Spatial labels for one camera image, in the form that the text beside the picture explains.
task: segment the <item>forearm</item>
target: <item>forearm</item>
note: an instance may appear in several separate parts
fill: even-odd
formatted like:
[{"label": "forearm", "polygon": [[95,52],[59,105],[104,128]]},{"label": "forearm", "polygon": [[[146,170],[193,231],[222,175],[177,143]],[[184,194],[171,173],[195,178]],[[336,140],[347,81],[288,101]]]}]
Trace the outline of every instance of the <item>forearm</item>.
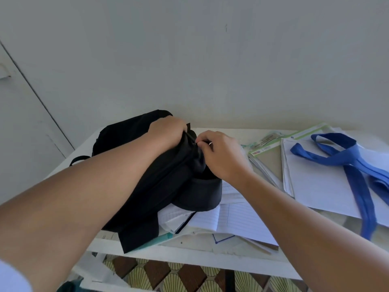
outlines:
[{"label": "forearm", "polygon": [[55,290],[166,147],[148,134],[67,168],[0,207],[0,258]]},{"label": "forearm", "polygon": [[281,249],[315,292],[384,291],[389,254],[299,204],[255,174],[234,179]]}]

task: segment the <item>door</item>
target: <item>door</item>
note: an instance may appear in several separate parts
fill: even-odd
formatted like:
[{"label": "door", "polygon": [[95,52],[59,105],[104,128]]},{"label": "door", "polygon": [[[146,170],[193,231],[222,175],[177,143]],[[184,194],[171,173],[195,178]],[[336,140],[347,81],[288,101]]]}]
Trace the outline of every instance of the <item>door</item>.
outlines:
[{"label": "door", "polygon": [[41,181],[73,150],[0,44],[0,204]]}]

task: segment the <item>floor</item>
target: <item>floor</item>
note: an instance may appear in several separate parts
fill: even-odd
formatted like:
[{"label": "floor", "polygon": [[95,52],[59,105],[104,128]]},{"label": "floor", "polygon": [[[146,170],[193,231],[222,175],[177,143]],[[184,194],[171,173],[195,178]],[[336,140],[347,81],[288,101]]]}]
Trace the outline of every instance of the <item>floor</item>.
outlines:
[{"label": "floor", "polygon": [[307,292],[303,281],[213,267],[107,255],[104,264],[131,287],[158,292],[226,292],[235,276],[236,292]]}]

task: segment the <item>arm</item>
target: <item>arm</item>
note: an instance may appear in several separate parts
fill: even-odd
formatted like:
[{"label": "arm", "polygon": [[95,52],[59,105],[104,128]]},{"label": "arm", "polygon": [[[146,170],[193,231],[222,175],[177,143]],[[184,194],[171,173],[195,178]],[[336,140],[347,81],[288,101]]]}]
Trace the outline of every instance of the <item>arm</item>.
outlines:
[{"label": "arm", "polygon": [[[203,140],[211,141],[213,148]],[[256,175],[248,168],[235,139],[206,131],[196,142],[211,171],[247,199],[313,291],[388,290],[389,253]]]},{"label": "arm", "polygon": [[34,291],[55,291],[149,165],[186,129],[168,116],[120,147],[67,168],[0,206],[0,258]]}]

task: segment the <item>white sleeve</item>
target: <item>white sleeve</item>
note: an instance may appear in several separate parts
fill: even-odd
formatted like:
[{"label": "white sleeve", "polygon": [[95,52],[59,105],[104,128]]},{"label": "white sleeve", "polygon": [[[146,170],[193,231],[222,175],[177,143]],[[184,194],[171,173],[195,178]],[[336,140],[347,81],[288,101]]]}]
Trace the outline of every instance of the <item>white sleeve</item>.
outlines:
[{"label": "white sleeve", "polygon": [[4,292],[32,292],[31,285],[24,275],[1,259],[0,285]]}]

